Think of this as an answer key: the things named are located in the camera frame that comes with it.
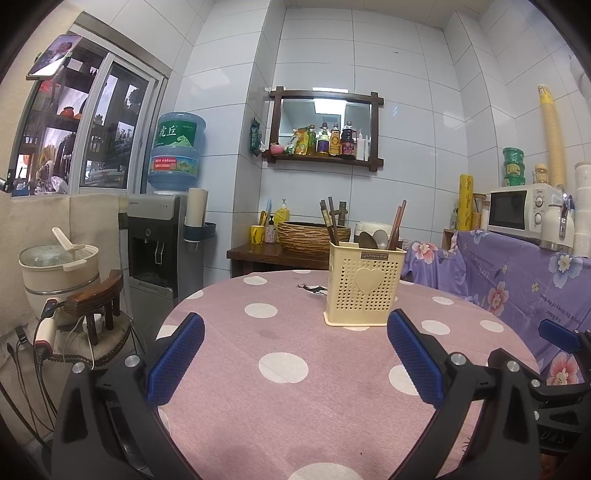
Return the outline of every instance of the heart emblem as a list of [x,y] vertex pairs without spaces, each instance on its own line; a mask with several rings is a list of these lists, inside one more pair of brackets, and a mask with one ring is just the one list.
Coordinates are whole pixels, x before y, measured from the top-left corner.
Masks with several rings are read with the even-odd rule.
[[373,292],[383,281],[384,272],[379,268],[374,268],[373,270],[360,268],[355,272],[355,283],[365,294]]

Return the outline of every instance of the pink tablecloth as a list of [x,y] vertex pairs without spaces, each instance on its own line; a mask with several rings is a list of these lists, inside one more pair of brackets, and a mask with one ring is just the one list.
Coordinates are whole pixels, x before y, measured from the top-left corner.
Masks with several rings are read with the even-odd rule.
[[[173,399],[161,407],[171,437],[204,480],[376,480],[401,463],[434,410],[424,404],[384,327],[324,323],[325,271],[252,274],[179,304],[165,325],[199,313],[205,341]],[[480,307],[401,283],[395,307],[448,352],[484,365],[503,347],[534,357]],[[172,330],[163,327],[163,332]],[[473,404],[442,472],[457,466],[478,417]]]

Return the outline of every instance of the metal screw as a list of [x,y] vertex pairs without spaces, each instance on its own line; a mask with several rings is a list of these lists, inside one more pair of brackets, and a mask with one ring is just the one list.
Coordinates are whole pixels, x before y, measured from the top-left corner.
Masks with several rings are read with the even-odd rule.
[[461,353],[452,353],[450,359],[454,365],[461,366],[466,363],[466,357]]
[[507,362],[507,368],[511,372],[518,372],[519,371],[519,364],[514,360],[509,360]]
[[76,362],[73,366],[72,366],[72,371],[75,374],[79,374],[80,372],[82,372],[85,368],[84,363],[82,362]]
[[137,355],[130,355],[125,359],[125,365],[128,367],[135,367],[139,363],[139,357]]

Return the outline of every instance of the stacked paper cups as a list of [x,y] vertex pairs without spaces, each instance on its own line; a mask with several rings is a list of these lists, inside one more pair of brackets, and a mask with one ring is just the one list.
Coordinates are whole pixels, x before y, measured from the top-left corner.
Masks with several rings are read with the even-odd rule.
[[591,163],[574,166],[577,186],[577,204],[574,215],[573,253],[580,257],[591,256]]

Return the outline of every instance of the storage shelf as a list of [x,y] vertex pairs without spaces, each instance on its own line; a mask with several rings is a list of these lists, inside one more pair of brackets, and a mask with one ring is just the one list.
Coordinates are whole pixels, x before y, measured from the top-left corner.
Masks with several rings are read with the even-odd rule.
[[268,163],[275,163],[277,160],[292,160],[292,161],[312,161],[318,163],[336,163],[340,165],[353,165],[355,167],[369,168],[369,171],[377,171],[378,167],[384,166],[384,160],[381,158],[369,158],[365,160],[352,160],[350,158],[340,158],[332,156],[319,156],[319,155],[288,155],[278,154],[273,155],[270,150],[263,152],[263,156],[267,159]]

